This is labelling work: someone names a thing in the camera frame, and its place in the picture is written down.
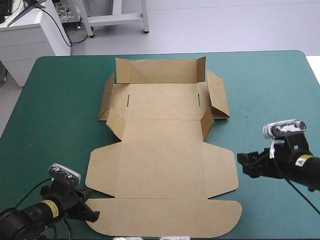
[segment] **white cabinet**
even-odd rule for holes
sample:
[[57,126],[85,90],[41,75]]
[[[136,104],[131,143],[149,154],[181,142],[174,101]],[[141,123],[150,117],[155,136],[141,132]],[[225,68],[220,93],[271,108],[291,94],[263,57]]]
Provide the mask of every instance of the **white cabinet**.
[[[19,6],[15,0],[13,10]],[[67,40],[59,16],[51,0],[42,4],[57,22]],[[53,20],[40,9],[34,9],[10,27],[7,24],[23,10],[9,16],[0,24],[0,61],[19,86],[24,86],[35,61],[44,56],[69,56],[70,47],[64,42]]]

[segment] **green tabletop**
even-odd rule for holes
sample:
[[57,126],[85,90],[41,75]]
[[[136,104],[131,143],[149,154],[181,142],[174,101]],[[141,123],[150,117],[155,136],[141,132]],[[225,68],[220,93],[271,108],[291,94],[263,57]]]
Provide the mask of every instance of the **green tabletop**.
[[[265,51],[161,55],[98,55],[38,59],[0,138],[0,211],[15,205],[59,163],[79,172],[85,187],[90,152],[118,142],[98,121],[105,81],[115,58],[180,59],[207,57],[207,69],[226,85],[231,118],[217,120],[207,143],[241,152],[270,146],[262,126],[304,120],[311,152],[320,156],[320,87],[303,53]],[[284,180],[251,179],[237,163],[239,188],[216,199],[236,200],[243,213],[222,238],[319,238],[320,217]],[[300,189],[320,207],[320,192]],[[94,198],[105,197],[95,192]],[[41,200],[34,192],[21,208]],[[70,221],[76,239],[105,239],[86,223]],[[60,238],[68,232],[58,225]]]

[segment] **black cable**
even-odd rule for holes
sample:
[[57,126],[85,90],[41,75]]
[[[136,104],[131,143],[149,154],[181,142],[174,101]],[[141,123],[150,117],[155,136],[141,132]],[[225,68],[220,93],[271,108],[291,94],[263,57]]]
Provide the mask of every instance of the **black cable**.
[[37,187],[39,187],[41,184],[43,184],[49,180],[51,180],[51,178],[47,178],[47,179],[43,180],[42,182],[38,183],[34,188],[31,189],[31,191],[29,191],[27,193],[27,195],[24,196],[24,198],[21,199],[21,201],[15,206],[15,208],[17,208]]
[[279,168],[276,159],[273,158],[273,162],[274,165],[276,166],[277,170],[279,171],[279,173],[283,176],[284,180],[286,180],[286,182],[293,187],[294,190],[296,190],[296,192],[303,197],[304,200],[306,200],[306,202],[320,215],[320,211],[319,209],[290,181],[286,178],[285,174],[281,171],[281,169]]
[[87,36],[86,36],[83,40],[81,40],[81,41],[72,42],[72,41],[70,40],[69,35],[67,34],[67,31],[66,31],[65,34],[66,34],[66,36],[67,36],[67,38],[68,38],[68,40],[69,40],[69,43],[68,43],[67,40],[65,39],[65,36],[64,36],[63,33],[61,32],[60,27],[58,26],[56,20],[51,16],[50,13],[48,13],[46,10],[43,10],[42,8],[38,7],[37,5],[33,4],[32,2],[29,2],[28,0],[25,0],[25,1],[26,1],[28,4],[34,6],[34,7],[37,8],[37,9],[40,9],[41,11],[43,11],[44,13],[46,13],[46,14],[53,20],[54,24],[56,25],[56,27],[58,28],[58,30],[59,30],[59,32],[60,32],[61,37],[63,38],[63,41],[65,42],[65,44],[66,44],[68,47],[72,48],[73,44],[82,43],[83,41],[85,41],[85,40],[88,38],[88,35],[87,35]]
[[68,37],[68,39],[69,39],[69,41],[70,41],[71,44],[79,44],[79,43],[82,43],[83,41],[85,41],[85,40],[89,37],[89,35],[86,35],[86,37],[85,37],[84,39],[82,39],[81,41],[71,41],[71,40],[70,40],[70,37],[69,37],[69,35],[68,35],[68,33],[67,33],[67,31],[65,31],[65,34],[66,34],[66,36]]
[[48,229],[53,229],[53,232],[54,232],[53,240],[58,240],[57,227],[55,225],[50,225],[50,226],[48,226]]
[[72,240],[72,231],[71,231],[71,226],[69,224],[69,222],[67,221],[66,217],[63,216],[62,218],[62,222],[64,223],[64,225],[66,226],[66,228],[68,229],[69,232],[69,240]]

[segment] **computer mouse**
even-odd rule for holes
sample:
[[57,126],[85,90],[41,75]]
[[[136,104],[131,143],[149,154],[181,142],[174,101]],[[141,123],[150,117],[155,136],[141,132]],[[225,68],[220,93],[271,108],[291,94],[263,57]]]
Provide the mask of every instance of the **computer mouse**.
[[4,16],[0,16],[0,24],[4,23],[5,22],[5,17]]

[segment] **unfolded cardboard box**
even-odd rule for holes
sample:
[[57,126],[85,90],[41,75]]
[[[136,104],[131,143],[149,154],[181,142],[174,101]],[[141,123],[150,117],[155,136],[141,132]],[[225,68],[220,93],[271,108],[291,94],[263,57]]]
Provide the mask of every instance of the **unfolded cardboard box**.
[[203,142],[214,119],[229,118],[225,84],[206,58],[116,59],[99,120],[121,142],[91,153],[86,185],[114,196],[90,199],[88,222],[110,236],[218,237],[241,205],[208,199],[238,188],[234,153]]

